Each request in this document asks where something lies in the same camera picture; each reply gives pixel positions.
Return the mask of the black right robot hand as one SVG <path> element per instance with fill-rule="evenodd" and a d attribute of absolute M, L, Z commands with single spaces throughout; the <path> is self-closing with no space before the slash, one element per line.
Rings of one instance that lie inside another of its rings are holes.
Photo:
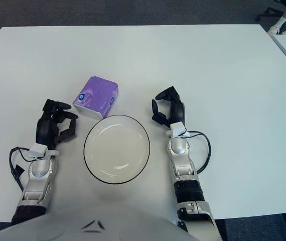
<path fill-rule="evenodd" d="M 170 102 L 170 112 L 167 118 L 165 114 L 159 112 L 157 100 L 165 100 Z M 180 96 L 176 89 L 171 86 L 159 93 L 155 99 L 152 100 L 152 120 L 160 125 L 170 127 L 171 124 L 182 122 L 185 125 L 185 107 L 180 100 Z"/>

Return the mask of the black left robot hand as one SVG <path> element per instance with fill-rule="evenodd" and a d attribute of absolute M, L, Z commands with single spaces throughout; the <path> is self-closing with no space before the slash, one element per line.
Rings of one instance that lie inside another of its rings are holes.
<path fill-rule="evenodd" d="M 76 120 L 78 115 L 68 112 L 71 105 L 47 99 L 42 109 L 43 114 L 37 122 L 36 143 L 47 146 L 49 150 L 55 150 L 59 143 L 69 141 L 76 137 Z M 65 119 L 70 120 L 69 128 L 59 131 L 58 124 Z"/>

